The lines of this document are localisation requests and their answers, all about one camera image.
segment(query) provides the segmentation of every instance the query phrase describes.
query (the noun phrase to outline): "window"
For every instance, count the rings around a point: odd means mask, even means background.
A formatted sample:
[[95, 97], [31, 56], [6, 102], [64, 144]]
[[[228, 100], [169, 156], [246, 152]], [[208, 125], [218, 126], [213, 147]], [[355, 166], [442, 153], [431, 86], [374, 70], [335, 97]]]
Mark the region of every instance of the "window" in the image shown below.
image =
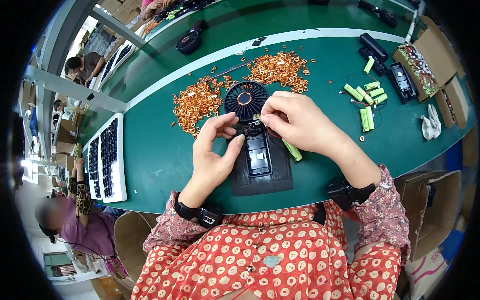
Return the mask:
[[47, 277], [63, 277], [77, 274], [66, 253], [44, 254]]

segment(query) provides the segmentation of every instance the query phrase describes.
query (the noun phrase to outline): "black fan motor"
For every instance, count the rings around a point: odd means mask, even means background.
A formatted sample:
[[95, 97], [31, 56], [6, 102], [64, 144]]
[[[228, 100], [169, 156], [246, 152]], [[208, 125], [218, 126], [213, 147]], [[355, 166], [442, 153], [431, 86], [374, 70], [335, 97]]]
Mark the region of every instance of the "black fan motor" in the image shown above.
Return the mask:
[[177, 42], [177, 50], [181, 54], [190, 55], [202, 44], [202, 39], [197, 31], [189, 31], [187, 35]]
[[242, 81], [232, 86], [225, 95], [225, 112], [236, 112], [240, 123], [248, 124], [254, 115], [262, 112], [268, 99], [267, 89], [256, 81]]

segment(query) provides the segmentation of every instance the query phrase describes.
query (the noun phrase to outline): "green battery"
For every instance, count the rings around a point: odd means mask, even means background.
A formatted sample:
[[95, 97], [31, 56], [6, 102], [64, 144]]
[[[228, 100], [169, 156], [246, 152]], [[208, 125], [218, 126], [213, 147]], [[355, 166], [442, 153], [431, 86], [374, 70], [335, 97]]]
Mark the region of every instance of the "green battery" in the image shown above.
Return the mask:
[[383, 94], [383, 93], [385, 93], [385, 92], [384, 92], [384, 89], [378, 88], [378, 89], [376, 89], [376, 90], [370, 91], [368, 94], [370, 95], [370, 97], [377, 97], [377, 96], [379, 96], [379, 95], [381, 95], [381, 94]]
[[345, 84], [343, 88], [358, 101], [361, 102], [363, 100], [363, 97], [349, 84]]
[[364, 90], [362, 90], [361, 87], [357, 87], [356, 91], [357, 93], [360, 94], [360, 96], [362, 96], [363, 99], [365, 99], [365, 101], [367, 101], [368, 104], [373, 102], [372, 98], [369, 95], [367, 95], [367, 93]]
[[372, 66], [375, 63], [375, 60], [373, 59], [373, 57], [369, 56], [368, 58], [369, 59], [368, 59], [367, 65], [365, 66], [365, 69], [363, 69], [363, 72], [365, 74], [370, 73], [370, 70], [372, 69]]
[[361, 118], [361, 126], [363, 132], [369, 132], [370, 127], [368, 126], [368, 117], [367, 117], [367, 110], [362, 108], [360, 109], [360, 118]]
[[289, 142], [285, 141], [284, 139], [282, 139], [283, 143], [285, 144], [285, 146], [287, 146], [287, 149], [290, 151], [290, 153], [292, 154], [293, 158], [295, 159], [295, 161], [301, 161], [301, 159], [303, 158], [303, 156], [301, 155], [300, 151], [298, 150], [297, 147], [295, 147], [294, 145], [290, 144]]
[[376, 88], [376, 87], [380, 87], [380, 82], [375, 81], [375, 82], [372, 82], [370, 84], [366, 84], [363, 87], [365, 88], [365, 90], [370, 90], [370, 89], [373, 89], [373, 88]]
[[367, 106], [365, 109], [367, 110], [368, 129], [373, 130], [375, 129], [375, 124], [373, 123], [372, 107]]
[[387, 99], [388, 99], [387, 94], [383, 94], [383, 95], [381, 95], [380, 97], [375, 98], [374, 101], [375, 101], [375, 104], [380, 104], [380, 103], [384, 102], [384, 101], [387, 100]]

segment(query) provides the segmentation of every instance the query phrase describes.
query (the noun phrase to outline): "fingernail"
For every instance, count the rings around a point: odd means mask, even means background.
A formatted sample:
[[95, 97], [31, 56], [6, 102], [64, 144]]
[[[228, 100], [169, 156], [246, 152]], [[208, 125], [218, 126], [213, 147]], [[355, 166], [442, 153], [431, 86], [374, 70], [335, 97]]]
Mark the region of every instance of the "fingernail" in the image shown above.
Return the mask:
[[240, 146], [242, 146], [244, 141], [245, 141], [245, 135], [244, 134], [239, 135], [239, 138], [237, 139], [237, 143]]
[[263, 124], [268, 125], [270, 119], [267, 116], [260, 116], [260, 121], [262, 121]]

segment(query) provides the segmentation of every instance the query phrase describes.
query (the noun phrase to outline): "man in brown shirt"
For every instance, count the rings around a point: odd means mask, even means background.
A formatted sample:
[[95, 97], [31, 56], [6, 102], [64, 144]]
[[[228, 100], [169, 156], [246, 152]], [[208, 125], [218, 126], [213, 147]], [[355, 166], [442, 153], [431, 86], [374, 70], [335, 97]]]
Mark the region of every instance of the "man in brown shirt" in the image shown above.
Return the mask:
[[70, 57], [65, 64], [66, 74], [78, 74], [81, 84], [89, 87], [92, 79], [97, 77], [105, 66], [105, 58], [96, 52], [91, 52], [82, 58]]

